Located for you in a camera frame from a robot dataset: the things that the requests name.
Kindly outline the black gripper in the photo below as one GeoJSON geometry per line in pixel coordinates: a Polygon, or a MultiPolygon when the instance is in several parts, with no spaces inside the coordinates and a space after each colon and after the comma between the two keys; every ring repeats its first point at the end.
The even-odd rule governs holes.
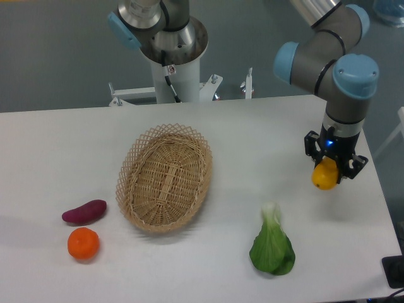
{"type": "Polygon", "coordinates": [[[333,159],[338,169],[336,183],[339,184],[343,179],[354,179],[369,162],[367,157],[355,154],[358,138],[359,134],[346,138],[328,135],[322,126],[320,136],[309,131],[304,137],[305,153],[315,164],[322,161],[323,154],[333,159]]]}

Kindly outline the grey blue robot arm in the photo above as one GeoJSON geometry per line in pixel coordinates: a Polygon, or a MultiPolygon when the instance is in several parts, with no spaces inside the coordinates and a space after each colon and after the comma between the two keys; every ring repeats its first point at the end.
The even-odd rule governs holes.
{"type": "MultiPolygon", "coordinates": [[[[340,1],[294,1],[293,6],[314,36],[304,44],[283,44],[273,72],[326,102],[320,132],[304,138],[305,153],[315,163],[312,182],[324,188],[326,179],[353,179],[367,164],[355,147],[379,68],[372,58],[351,53],[369,29],[364,9],[340,1]]],[[[188,1],[119,1],[107,22],[122,45],[140,50],[150,62],[158,103],[213,99],[220,79],[199,81],[208,34],[190,15],[188,1]]]]}

